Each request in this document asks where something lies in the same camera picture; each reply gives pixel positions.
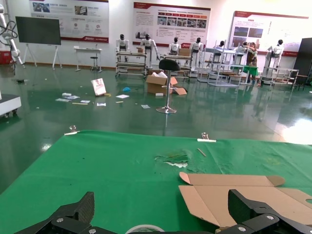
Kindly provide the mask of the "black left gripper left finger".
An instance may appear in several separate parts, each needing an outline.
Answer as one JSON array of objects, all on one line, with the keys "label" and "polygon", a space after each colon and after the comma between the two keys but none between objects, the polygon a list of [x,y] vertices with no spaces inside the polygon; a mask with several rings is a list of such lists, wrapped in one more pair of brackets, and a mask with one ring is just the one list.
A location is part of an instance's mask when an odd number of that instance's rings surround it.
[{"label": "black left gripper left finger", "polygon": [[47,219],[18,231],[19,234],[110,234],[111,231],[92,226],[95,214],[94,192],[81,200],[60,206]]}]

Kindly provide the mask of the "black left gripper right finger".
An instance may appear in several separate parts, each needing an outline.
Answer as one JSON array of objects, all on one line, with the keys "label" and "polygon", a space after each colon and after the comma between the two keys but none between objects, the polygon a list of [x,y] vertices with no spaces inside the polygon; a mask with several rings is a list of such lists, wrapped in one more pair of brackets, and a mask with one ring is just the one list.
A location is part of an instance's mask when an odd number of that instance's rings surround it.
[{"label": "black left gripper right finger", "polygon": [[220,234],[310,234],[312,228],[276,212],[264,202],[245,198],[238,190],[228,192],[229,214],[236,225]]}]

